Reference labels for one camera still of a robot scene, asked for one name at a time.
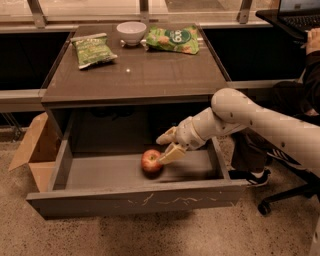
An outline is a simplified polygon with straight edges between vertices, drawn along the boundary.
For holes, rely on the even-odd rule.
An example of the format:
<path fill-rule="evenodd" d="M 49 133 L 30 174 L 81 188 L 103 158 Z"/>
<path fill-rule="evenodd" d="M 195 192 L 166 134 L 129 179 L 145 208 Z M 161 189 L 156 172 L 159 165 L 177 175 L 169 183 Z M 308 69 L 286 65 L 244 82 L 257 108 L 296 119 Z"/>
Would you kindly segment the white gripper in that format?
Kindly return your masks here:
<path fill-rule="evenodd" d="M 205 144 L 194 127 L 193 118 L 187 117 L 177 127 L 173 126 L 156 139 L 159 145 L 171 143 L 158 158 L 161 165 L 167 165 L 185 156 L 186 149 L 196 150 Z"/>

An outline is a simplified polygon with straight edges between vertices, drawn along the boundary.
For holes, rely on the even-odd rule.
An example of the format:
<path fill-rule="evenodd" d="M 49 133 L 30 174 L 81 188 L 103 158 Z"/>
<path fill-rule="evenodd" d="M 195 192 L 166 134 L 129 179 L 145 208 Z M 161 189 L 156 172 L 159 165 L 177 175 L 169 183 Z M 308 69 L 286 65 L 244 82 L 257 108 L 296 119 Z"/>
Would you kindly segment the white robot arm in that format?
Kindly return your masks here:
<path fill-rule="evenodd" d="M 173 126 L 156 142 L 167 149 L 158 158 L 166 165 L 195 150 L 206 141 L 250 128 L 308 172 L 320 176 L 320 127 L 261 107 L 233 88 L 218 90 L 211 106 Z"/>

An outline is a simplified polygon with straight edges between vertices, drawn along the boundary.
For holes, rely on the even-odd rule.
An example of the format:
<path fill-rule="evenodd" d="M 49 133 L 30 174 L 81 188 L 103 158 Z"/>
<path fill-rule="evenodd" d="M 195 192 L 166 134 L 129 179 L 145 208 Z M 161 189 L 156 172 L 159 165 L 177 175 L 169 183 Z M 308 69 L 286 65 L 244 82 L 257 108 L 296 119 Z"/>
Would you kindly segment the person's hand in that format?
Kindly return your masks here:
<path fill-rule="evenodd" d="M 320 50 L 320 28 L 311 29 L 307 35 L 306 54 Z"/>

